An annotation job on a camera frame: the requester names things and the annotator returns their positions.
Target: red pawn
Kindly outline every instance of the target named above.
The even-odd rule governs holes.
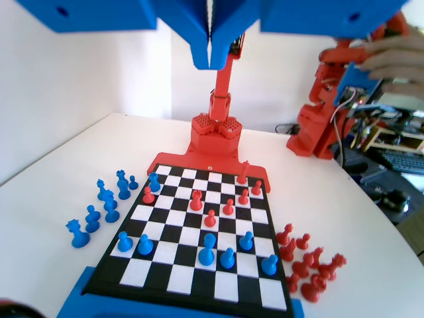
[[[306,278],[309,276],[309,268],[313,263],[313,255],[311,253],[305,253],[303,255],[303,262],[294,262],[291,265],[293,272],[300,276],[300,278]]]
[[[238,197],[238,202],[240,204],[246,205],[249,202],[248,195],[249,195],[249,191],[247,189],[244,189],[243,194],[240,197]]]
[[[280,247],[280,256],[282,260],[286,262],[291,262],[294,259],[293,252],[296,249],[296,242],[294,238],[291,239],[290,243],[287,246]]]
[[[289,234],[293,231],[293,225],[287,224],[284,228],[284,232],[277,233],[277,242],[279,242],[281,245],[287,245],[289,244],[290,237]]]
[[[297,275],[296,273],[293,273],[293,275],[291,275],[290,277],[286,277],[286,280],[289,286],[289,292],[290,293],[297,292],[297,283],[300,280],[299,275]]]
[[[228,199],[227,204],[223,207],[223,213],[226,215],[232,215],[234,212],[233,199]]]
[[[154,201],[154,195],[152,195],[152,190],[150,187],[145,187],[144,189],[144,195],[143,195],[143,202],[145,204],[151,204]]]
[[[313,263],[311,265],[311,268],[314,268],[316,270],[318,269],[318,267],[319,267],[319,257],[321,256],[321,254],[323,252],[324,252],[324,248],[322,248],[322,247],[318,247],[312,252]]]
[[[207,217],[205,218],[205,225],[207,227],[213,227],[217,223],[217,220],[215,219],[215,211],[210,210],[207,214]]]
[[[309,241],[310,239],[311,239],[311,235],[307,233],[304,234],[303,238],[298,238],[296,240],[297,247],[300,248],[301,250],[306,250],[309,247],[307,241]]]
[[[323,293],[327,289],[327,283],[325,280],[318,274],[314,274],[311,277],[311,283],[304,283],[300,287],[300,292],[302,296],[310,301],[311,303],[316,303],[319,301],[319,294]]]
[[[262,185],[261,181],[256,181],[256,185],[252,188],[252,194],[260,195],[260,186]]]
[[[200,190],[194,190],[193,194],[191,195],[192,201],[190,202],[190,209],[193,211],[200,211],[201,207],[203,206],[201,200],[201,191]]]

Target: blue chess piece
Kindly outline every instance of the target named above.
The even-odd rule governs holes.
[[[260,263],[260,267],[262,267],[262,271],[268,275],[272,276],[277,272],[277,264],[278,257],[276,255],[271,255],[268,258],[263,259],[262,263]]]
[[[160,190],[160,183],[158,182],[158,174],[156,172],[152,172],[148,175],[148,179],[150,180],[150,189],[152,192],[157,192]]]
[[[129,188],[131,190],[135,190],[136,188],[138,188],[138,183],[135,182],[135,177],[134,176],[130,176],[130,184],[129,184]]]
[[[90,241],[90,235],[85,232],[81,232],[81,225],[78,220],[69,221],[66,225],[69,232],[74,234],[74,239],[72,240],[72,246],[75,248],[81,248],[88,244]]]
[[[152,252],[153,242],[149,240],[147,234],[143,234],[140,237],[140,244],[138,245],[137,250],[141,255],[147,255],[147,254],[150,254],[150,252]]]
[[[240,247],[243,250],[250,250],[252,249],[253,242],[252,242],[253,234],[250,231],[246,232],[246,235],[240,238],[239,243]]]
[[[213,263],[213,260],[215,259],[215,255],[212,252],[212,248],[215,245],[215,242],[217,239],[215,238],[215,235],[212,233],[207,233],[205,235],[205,241],[204,246],[205,248],[201,249],[199,252],[199,262],[200,264],[204,266],[209,266]]]
[[[133,239],[128,237],[127,232],[119,233],[118,249],[121,252],[126,252],[133,247]]]
[[[221,265],[225,269],[232,268],[234,266],[234,250],[231,247],[221,255]]]
[[[119,180],[118,181],[118,187],[119,187],[119,193],[118,193],[118,197],[121,200],[126,200],[131,196],[131,192],[130,190],[128,190],[128,183],[123,181],[123,180]]]

